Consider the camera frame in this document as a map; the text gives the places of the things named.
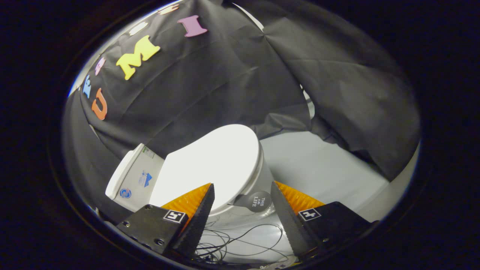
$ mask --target yellow foam letter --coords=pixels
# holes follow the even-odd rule
[[[125,53],[117,61],[117,66],[120,66],[125,73],[125,80],[130,79],[130,77],[135,73],[135,68],[130,67],[131,65],[139,67],[142,65],[142,60],[148,60],[160,50],[160,46],[154,46],[148,40],[149,37],[149,35],[146,35],[141,38],[135,44],[133,53]]]

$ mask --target foam letter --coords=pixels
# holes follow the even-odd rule
[[[98,63],[96,64],[95,76],[98,75],[98,73],[100,72],[100,69],[103,67],[103,64],[105,64],[105,57],[102,57],[102,59],[100,59],[100,61],[98,61]]]
[[[90,88],[92,88],[90,85],[90,75],[87,75],[83,88],[83,92],[87,95],[87,98],[90,98]]]
[[[148,25],[147,22],[143,22],[143,23],[141,23],[141,24],[138,24],[137,26],[135,26],[134,28],[132,28],[132,29],[130,30],[130,32],[129,32],[129,33],[130,33],[130,36],[135,35],[136,33],[138,33],[138,31],[144,29],[145,26],[147,26],[147,25]]]
[[[96,99],[93,101],[92,110],[100,120],[104,120],[105,116],[107,115],[107,101],[102,95],[101,88],[99,88],[98,91],[96,92],[96,98],[100,100],[100,104],[102,104],[102,110],[100,110],[100,108],[96,104]]]
[[[139,67],[142,65],[142,60],[146,61],[150,59],[150,57],[160,50],[160,46],[154,46],[148,40],[149,37],[149,35],[146,35],[141,38],[135,44],[133,53],[125,53],[118,59],[117,66],[119,65],[125,73],[125,80],[130,79],[135,73],[135,68],[130,67],[130,65]]]
[[[177,23],[181,23],[185,30],[187,30],[185,34],[186,37],[198,36],[208,31],[200,26],[197,19],[198,15],[193,15],[177,21]]]
[[[166,7],[166,8],[164,8],[164,9],[160,10],[158,13],[159,13],[160,15],[165,15],[165,14],[167,14],[167,13],[169,13],[169,12],[172,12],[172,11],[175,11],[175,10],[179,9],[178,6],[179,6],[178,4],[176,4],[176,5],[171,5],[171,6],[169,6],[169,7]]]

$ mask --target toilet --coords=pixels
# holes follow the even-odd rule
[[[146,204],[161,207],[213,183],[215,200],[206,227],[231,228],[275,211],[272,181],[255,133],[247,126],[230,124],[169,153],[165,160],[140,144],[122,159],[105,195],[136,212]]]

